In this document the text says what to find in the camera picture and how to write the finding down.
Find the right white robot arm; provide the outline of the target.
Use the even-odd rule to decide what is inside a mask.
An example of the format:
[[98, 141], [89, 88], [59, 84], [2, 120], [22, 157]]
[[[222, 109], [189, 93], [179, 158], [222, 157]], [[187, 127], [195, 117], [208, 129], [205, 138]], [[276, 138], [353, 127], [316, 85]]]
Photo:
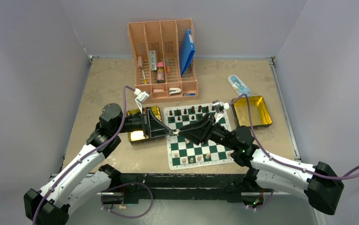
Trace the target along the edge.
[[334, 215], [336, 212], [344, 184], [324, 162], [305, 164], [269, 153], [254, 144], [255, 138], [248, 127], [240, 126], [228, 131], [211, 115], [182, 126], [178, 135], [196, 145], [213, 141], [232, 150], [234, 162], [254, 172], [244, 178], [248, 190], [270, 188], [268, 179], [259, 175], [265, 171], [285, 179], [283, 191], [300, 193], [313, 208], [324, 214]]

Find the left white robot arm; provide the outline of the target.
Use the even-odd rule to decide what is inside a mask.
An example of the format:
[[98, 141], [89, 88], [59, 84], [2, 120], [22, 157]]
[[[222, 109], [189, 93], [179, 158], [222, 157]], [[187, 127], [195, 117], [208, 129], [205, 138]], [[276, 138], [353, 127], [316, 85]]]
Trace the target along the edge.
[[158, 120], [151, 108], [126, 116], [118, 104], [107, 104], [95, 131], [68, 166], [39, 190], [24, 195], [27, 218], [34, 225], [64, 225], [87, 198], [98, 192], [114, 192], [125, 186], [121, 172], [103, 165], [91, 177], [87, 174], [104, 161], [120, 144], [120, 133], [142, 131], [145, 137], [173, 135], [174, 131]]

